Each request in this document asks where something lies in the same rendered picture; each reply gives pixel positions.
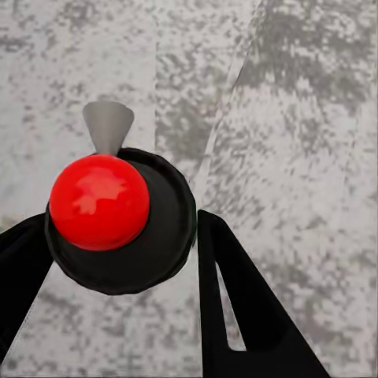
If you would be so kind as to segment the insectifuge atomizer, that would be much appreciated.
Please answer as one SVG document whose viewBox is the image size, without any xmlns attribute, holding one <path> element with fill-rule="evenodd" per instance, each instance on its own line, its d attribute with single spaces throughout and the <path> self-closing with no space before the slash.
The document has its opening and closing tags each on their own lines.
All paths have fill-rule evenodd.
<svg viewBox="0 0 378 378">
<path fill-rule="evenodd" d="M 57 176 L 46 206 L 50 255 L 67 277 L 106 295 L 132 295 L 177 276 L 196 240 L 196 200 L 161 155 L 121 148 L 133 110 L 93 102 L 81 111 L 96 154 Z"/>
</svg>

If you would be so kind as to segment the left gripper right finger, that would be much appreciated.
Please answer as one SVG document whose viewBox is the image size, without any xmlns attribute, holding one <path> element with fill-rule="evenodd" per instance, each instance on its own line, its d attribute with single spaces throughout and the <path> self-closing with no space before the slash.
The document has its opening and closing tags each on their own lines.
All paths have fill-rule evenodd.
<svg viewBox="0 0 378 378">
<path fill-rule="evenodd" d="M 197 214 L 203 378 L 330 378 L 228 224 Z M 216 262 L 246 351 L 228 346 Z"/>
</svg>

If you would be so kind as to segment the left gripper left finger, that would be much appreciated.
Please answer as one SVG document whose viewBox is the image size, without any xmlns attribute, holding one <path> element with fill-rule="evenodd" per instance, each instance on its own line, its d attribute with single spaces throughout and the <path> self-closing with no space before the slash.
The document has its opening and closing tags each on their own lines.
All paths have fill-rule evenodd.
<svg viewBox="0 0 378 378">
<path fill-rule="evenodd" d="M 45 219 L 34 215 L 0 234 L 0 365 L 54 262 Z"/>
</svg>

